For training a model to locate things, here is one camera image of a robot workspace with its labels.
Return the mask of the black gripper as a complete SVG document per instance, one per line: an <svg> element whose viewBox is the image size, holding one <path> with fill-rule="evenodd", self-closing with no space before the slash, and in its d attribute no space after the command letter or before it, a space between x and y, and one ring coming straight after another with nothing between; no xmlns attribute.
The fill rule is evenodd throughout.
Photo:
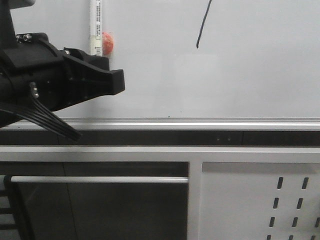
<svg viewBox="0 0 320 240"><path fill-rule="evenodd" d="M38 100L58 111L125 90L122 69L78 48L57 49L43 33L0 35L0 110L35 111Z"/></svg>

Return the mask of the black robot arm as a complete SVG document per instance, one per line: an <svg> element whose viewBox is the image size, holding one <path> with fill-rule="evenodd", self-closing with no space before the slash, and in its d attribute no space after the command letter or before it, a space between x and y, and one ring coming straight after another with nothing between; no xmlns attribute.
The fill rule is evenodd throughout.
<svg viewBox="0 0 320 240"><path fill-rule="evenodd" d="M31 83L39 101L51 111L125 90L122 69L109 60L76 48L57 49L44 32L16 34L11 10L30 7L32 0L0 2L0 100L28 106Z"/></svg>

